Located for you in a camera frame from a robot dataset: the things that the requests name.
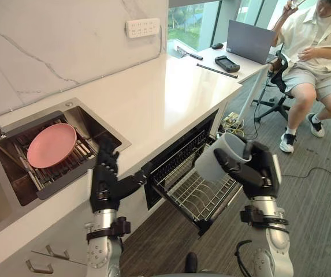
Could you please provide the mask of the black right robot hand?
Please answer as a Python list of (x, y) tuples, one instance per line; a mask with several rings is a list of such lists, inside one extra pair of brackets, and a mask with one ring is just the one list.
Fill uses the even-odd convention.
[(267, 146), (257, 141), (243, 141), (246, 143), (243, 154), (251, 155), (250, 161), (238, 162), (223, 149), (216, 148), (213, 154), (218, 164), (225, 173), (242, 184), (248, 199), (260, 196), (277, 198), (281, 181), (272, 153)]

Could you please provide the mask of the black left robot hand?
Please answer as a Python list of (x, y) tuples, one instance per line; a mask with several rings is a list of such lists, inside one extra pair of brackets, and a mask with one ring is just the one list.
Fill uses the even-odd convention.
[(90, 205), (93, 213), (105, 209), (118, 210), (120, 200), (135, 193), (146, 184), (150, 176), (153, 169), (151, 162), (133, 175), (118, 179), (119, 154), (111, 139), (105, 138), (100, 141), (91, 182)]

